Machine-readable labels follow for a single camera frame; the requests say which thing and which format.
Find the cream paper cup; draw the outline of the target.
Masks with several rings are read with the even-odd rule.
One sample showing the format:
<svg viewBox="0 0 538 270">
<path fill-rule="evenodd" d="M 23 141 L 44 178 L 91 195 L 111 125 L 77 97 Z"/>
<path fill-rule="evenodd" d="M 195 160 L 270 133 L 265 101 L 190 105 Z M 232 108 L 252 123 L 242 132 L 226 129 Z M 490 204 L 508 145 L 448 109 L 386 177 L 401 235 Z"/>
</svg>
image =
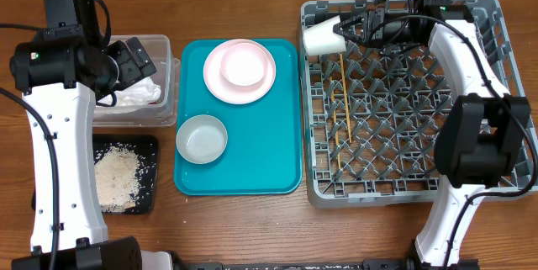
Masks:
<svg viewBox="0 0 538 270">
<path fill-rule="evenodd" d="M 303 46 L 308 56 L 341 53 L 346 50 L 344 37 L 334 32 L 334 26 L 339 22 L 340 17 L 336 16 L 303 32 Z"/>
</svg>

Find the white napkin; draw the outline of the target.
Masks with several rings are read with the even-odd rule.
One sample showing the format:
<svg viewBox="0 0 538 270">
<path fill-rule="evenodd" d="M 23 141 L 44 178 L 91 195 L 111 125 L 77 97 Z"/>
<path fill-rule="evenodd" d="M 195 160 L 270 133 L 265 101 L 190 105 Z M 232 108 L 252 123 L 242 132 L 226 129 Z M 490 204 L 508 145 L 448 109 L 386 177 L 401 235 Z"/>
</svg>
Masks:
<svg viewBox="0 0 538 270">
<path fill-rule="evenodd" d="M 146 77 L 123 91 L 116 91 L 116 106 L 139 106 L 157 102 L 161 86 Z"/>
</svg>

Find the grey bowl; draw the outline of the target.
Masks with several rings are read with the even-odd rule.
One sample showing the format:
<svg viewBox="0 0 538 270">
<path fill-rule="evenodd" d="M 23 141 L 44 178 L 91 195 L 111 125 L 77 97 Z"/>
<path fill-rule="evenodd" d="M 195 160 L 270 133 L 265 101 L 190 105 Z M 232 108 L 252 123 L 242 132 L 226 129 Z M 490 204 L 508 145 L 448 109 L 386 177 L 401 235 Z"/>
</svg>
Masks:
<svg viewBox="0 0 538 270">
<path fill-rule="evenodd" d="M 193 164 L 216 161 L 228 143 L 228 132 L 217 118 L 200 114 L 187 119 L 177 130 L 176 148 L 179 155 Z"/>
</svg>

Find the white rice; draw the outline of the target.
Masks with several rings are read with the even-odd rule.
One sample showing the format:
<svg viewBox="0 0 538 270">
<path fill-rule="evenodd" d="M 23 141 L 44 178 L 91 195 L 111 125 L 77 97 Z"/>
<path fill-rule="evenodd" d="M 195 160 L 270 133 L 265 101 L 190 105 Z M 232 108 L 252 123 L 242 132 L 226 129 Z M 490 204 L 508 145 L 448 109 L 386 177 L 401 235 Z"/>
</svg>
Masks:
<svg viewBox="0 0 538 270">
<path fill-rule="evenodd" d="M 119 214 L 142 206 L 150 197 L 143 186 L 143 174 L 149 173 L 146 157 L 126 145 L 111 146 L 98 153 L 95 161 L 96 185 L 101 210 Z"/>
</svg>

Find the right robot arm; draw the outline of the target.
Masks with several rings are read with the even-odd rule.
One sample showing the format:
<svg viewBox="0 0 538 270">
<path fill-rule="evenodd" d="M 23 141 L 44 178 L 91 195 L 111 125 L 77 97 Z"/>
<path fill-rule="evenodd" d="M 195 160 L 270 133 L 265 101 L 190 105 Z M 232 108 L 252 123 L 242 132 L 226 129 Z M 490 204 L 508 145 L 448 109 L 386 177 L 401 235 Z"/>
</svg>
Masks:
<svg viewBox="0 0 538 270">
<path fill-rule="evenodd" d="M 424 229 L 413 242 L 409 263 L 416 269 L 476 269 L 460 259 L 460 245 L 486 197 L 528 193 L 537 174 L 521 189 L 499 192 L 523 145 L 536 148 L 525 127 L 530 104 L 513 96 L 484 55 L 468 6 L 453 0 L 409 0 L 402 14 L 367 13 L 331 25 L 337 38 L 367 47 L 387 43 L 425 45 L 440 63 L 455 99 L 434 146 L 440 187 Z"/>
</svg>

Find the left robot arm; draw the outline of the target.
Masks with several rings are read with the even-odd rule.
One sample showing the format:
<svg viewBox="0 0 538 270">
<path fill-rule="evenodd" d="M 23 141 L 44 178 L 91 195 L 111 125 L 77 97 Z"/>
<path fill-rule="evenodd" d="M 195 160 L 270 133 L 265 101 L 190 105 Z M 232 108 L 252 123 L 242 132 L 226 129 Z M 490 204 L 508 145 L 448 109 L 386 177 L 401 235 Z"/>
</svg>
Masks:
<svg viewBox="0 0 538 270">
<path fill-rule="evenodd" d="M 156 72 L 140 41 L 112 41 L 103 0 L 45 0 L 47 25 L 10 60 L 31 127 L 35 216 L 30 254 L 14 269 L 179 269 L 174 251 L 112 241 L 98 202 L 92 148 L 96 104 Z"/>
</svg>

